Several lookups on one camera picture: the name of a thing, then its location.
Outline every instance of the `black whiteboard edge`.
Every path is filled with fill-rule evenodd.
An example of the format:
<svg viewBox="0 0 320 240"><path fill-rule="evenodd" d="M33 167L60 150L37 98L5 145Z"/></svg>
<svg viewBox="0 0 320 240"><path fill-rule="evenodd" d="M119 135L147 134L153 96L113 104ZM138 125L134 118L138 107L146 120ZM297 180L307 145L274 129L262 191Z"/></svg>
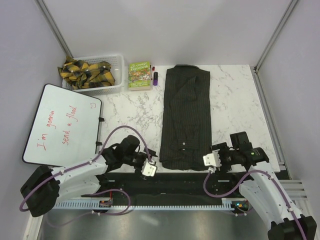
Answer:
<svg viewBox="0 0 320 240"><path fill-rule="evenodd" d="M52 85L52 86L55 86L57 88L61 88L61 89L64 89L64 90L67 90L67 91L71 91L73 93L76 93L76 94L82 94L82 95L85 95L83 93L80 93L80 92L76 92L76 91L72 91L72 90L69 90L69 89L66 89L66 88L63 88L61 86L57 86L57 85L54 85L54 84L51 84L51 83L47 83L43 86L43 89L42 89L42 93L41 93L41 96L40 96L40 99L39 99L39 103L38 103L38 106L36 107L36 111L35 111L35 114L34 114L34 118L33 118L33 121L32 121L32 125L31 125L31 128L30 128L30 131L29 131L29 134L28 134L28 138L26 140L26 143L25 143L25 146L24 146L24 149L23 149L23 153L22 153L22 161L26 164L34 164L34 165L43 165L43 166L53 166L53 167L60 167L60 166L57 166L57 165L52 165L52 164L44 164L44 163L36 163L36 162L28 162L24 159L24 156L25 156L25 152L26 152L26 149L27 149L27 145L28 145L28 142L29 142L29 138L30 138L30 135L31 135L31 132L32 132L32 129L34 127L34 124L35 124L35 120L36 120L36 116L37 116L37 113L38 113L38 110L39 110L39 106L40 106L40 103L41 103L41 99L44 95L44 92L45 92L45 88L47 85ZM93 98L93 99L98 99L100 101L100 113L99 113L99 117L101 117L101 110L102 110L102 101L101 99L97 98L97 97L94 97L94 96L88 96L90 98ZM98 131L96 133L96 141L98 141L98 137L99 137L99 125L100 125L100 121L98 119Z"/></svg>

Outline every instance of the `whiteboard frame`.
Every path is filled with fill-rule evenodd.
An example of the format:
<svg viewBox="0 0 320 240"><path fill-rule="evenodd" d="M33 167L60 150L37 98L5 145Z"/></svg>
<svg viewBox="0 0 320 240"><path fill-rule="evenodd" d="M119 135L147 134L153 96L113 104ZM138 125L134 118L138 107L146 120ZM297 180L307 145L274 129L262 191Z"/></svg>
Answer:
<svg viewBox="0 0 320 240"><path fill-rule="evenodd" d="M38 103L38 106L36 107L36 111L35 111L35 114L34 114L34 117L33 117L33 120L32 120L32 125L31 125L31 128L30 128L30 131L29 131L29 134L28 134L28 138L26 140L26 143L25 143L25 146L24 146L24 149L23 149L23 153L22 153L22 161L26 164L35 164L35 165L42 165L42 166L53 166L53 167L61 167L61 166L58 166L58 165L54 165L54 164L44 164L44 163L36 163L36 162L28 162L28 161L25 161L24 159L24 156L25 156L25 152L26 152L26 149L27 149L27 146L28 146L28 143L29 143L29 139L30 139L30 135L31 135L31 132L33 130L33 127L34 127L34 124L35 124L35 120L36 120L36 117L37 117L37 114L38 114L38 111L39 111L39 106L40 106L40 103L41 103L41 100L43 98L43 95L44 95L44 92L45 92L45 88L47 85L52 85L52 86L55 86L57 88L60 88L60 89L63 89L63 90L66 90L66 91L70 91L70 92L73 92L73 93L76 93L76 94L81 94L81 95L85 95L81 92L75 92L75 91L72 91L72 90L69 90L69 89L66 89L66 88L63 88L61 86L57 86L57 85L54 85L54 84L50 84L50 83L47 83L43 86L43 89L42 89L42 93L41 93L41 96L40 96L40 99L39 99L39 103ZM99 111L99 118L101 118L101 113L102 113L102 109L103 109L103 102L97 98L97 97L93 97L93 96L88 96L88 95L85 95L89 98L93 98L93 99L97 99L101 102L101 105L100 105L100 111ZM97 133L96 133L96 142L99 141L99 131L101 129L101 121L99 120L99 123L98 123L98 128L97 128ZM97 149L98 149L98 145L95 145L95 150L94 152L97 153Z"/></svg>

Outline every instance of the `white plastic basket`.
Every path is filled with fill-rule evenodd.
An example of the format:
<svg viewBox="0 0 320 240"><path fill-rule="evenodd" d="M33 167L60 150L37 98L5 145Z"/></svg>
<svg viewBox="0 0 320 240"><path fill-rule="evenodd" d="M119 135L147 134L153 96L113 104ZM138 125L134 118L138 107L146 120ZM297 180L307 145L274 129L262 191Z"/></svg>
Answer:
<svg viewBox="0 0 320 240"><path fill-rule="evenodd" d="M125 77L125 60L121 55L111 55L111 56L87 56L87 57L77 57L75 60L84 60L89 64L95 64L102 61L108 62L111 64L111 73L114 77L114 86L103 86L95 88L86 88L73 90L72 86L67 83L64 79L62 80L62 87L64 89L73 90L89 96L95 95L104 95L104 94L113 94L119 93L121 91L121 86L124 82Z"/></svg>

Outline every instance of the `white wall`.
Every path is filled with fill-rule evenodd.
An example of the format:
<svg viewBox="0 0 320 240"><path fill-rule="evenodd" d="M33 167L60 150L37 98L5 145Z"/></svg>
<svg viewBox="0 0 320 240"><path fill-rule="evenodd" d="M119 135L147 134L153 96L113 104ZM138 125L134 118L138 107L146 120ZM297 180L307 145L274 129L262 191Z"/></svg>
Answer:
<svg viewBox="0 0 320 240"><path fill-rule="evenodd" d="M287 165L320 221L320 1L301 0L260 70Z"/></svg>
<svg viewBox="0 0 320 240"><path fill-rule="evenodd" d="M59 85L65 55L33 0L1 1L0 233L20 240L29 213L19 212L20 187L37 167L22 153L46 83Z"/></svg>
<svg viewBox="0 0 320 240"><path fill-rule="evenodd" d="M290 0L44 0L75 57L255 65Z"/></svg>

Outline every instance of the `purple marker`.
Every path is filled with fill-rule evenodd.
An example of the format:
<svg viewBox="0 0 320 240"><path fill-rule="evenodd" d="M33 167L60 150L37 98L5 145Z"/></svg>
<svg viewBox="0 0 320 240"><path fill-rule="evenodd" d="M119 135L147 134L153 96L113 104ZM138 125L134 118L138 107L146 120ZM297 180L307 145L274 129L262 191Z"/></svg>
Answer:
<svg viewBox="0 0 320 240"><path fill-rule="evenodd" d="M158 85L158 72L155 71L153 74L153 86L157 86Z"/></svg>

